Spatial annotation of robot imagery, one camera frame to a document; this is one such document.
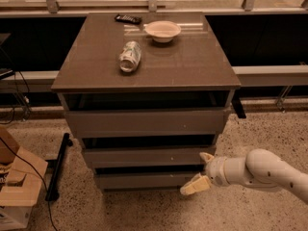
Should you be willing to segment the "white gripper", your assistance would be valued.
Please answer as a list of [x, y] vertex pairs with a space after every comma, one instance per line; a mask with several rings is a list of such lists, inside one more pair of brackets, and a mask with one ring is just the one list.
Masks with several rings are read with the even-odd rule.
[[209, 190], [211, 183], [218, 187], [227, 187], [229, 185], [225, 173], [225, 157], [215, 157], [206, 152], [199, 153], [200, 158], [206, 163], [206, 175], [197, 173], [188, 183], [180, 188], [183, 195], [191, 195]]

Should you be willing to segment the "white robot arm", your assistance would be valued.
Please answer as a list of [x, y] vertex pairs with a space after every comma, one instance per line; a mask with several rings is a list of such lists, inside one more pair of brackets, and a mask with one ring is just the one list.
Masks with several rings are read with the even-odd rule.
[[183, 195], [208, 190], [212, 185], [243, 187], [263, 192], [284, 189], [308, 203], [308, 175], [265, 149], [253, 149], [243, 157], [215, 157], [201, 152], [204, 169], [180, 188]]

